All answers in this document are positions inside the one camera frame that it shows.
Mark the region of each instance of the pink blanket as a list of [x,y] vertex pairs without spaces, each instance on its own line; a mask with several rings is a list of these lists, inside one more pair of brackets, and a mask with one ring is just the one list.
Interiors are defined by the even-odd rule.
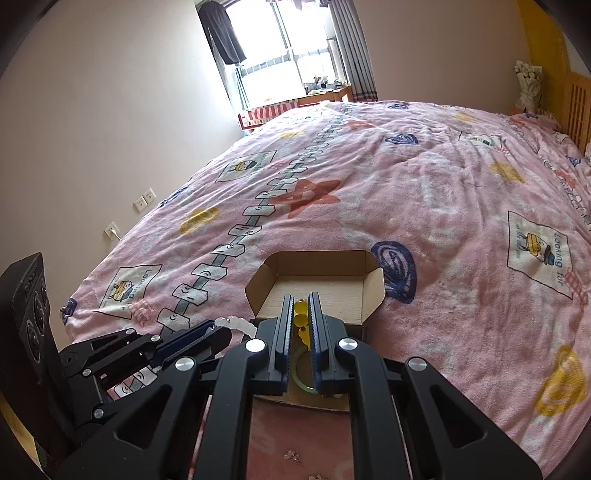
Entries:
[[[367,249],[387,292],[368,342],[427,358],[548,475],[591,414],[591,167],[557,129],[425,103],[290,110],[125,235],[66,329],[248,318],[244,286],[273,252]],[[349,437],[347,416],[258,402],[248,478],[352,479]]]

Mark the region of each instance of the black garment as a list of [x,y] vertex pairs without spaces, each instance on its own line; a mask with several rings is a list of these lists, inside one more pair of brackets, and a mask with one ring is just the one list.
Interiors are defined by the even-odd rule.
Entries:
[[226,9],[217,2],[206,2],[199,9],[201,25],[212,48],[212,38],[226,65],[234,65],[246,60],[246,56],[236,38]]

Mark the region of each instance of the window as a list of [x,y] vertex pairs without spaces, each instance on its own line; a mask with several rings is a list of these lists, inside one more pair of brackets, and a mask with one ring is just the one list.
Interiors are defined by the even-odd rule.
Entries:
[[335,80],[327,38],[333,37],[328,8],[314,2],[239,0],[226,8],[246,60],[241,75],[252,106],[304,96],[314,76]]

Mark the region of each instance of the metal screw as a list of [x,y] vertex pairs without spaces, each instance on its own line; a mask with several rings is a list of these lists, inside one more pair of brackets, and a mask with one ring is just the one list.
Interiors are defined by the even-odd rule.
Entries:
[[427,362],[419,356],[414,356],[408,361],[408,366],[417,372],[422,372],[427,368]]
[[357,340],[352,338],[341,338],[339,340],[339,347],[343,350],[355,350],[358,345]]
[[252,353],[260,352],[265,348],[265,342],[260,338],[253,338],[246,342],[246,350]]
[[181,372],[191,370],[194,365],[195,360],[189,358],[188,356],[181,357],[174,363],[174,366],[177,368],[177,370],[180,370]]

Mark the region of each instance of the open box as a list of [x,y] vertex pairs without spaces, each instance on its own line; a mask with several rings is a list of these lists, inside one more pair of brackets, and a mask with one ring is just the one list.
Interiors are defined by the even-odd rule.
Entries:
[[[255,324],[281,314],[284,295],[306,299],[317,291],[322,312],[340,318],[347,333],[364,340],[364,321],[383,302],[384,272],[365,250],[277,252],[268,257],[245,288]],[[291,336],[292,355],[303,346],[297,332]],[[310,355],[300,358],[298,376],[312,386]],[[300,389],[290,376],[287,393],[265,397],[272,401],[323,410],[348,411],[347,396],[324,398]]]

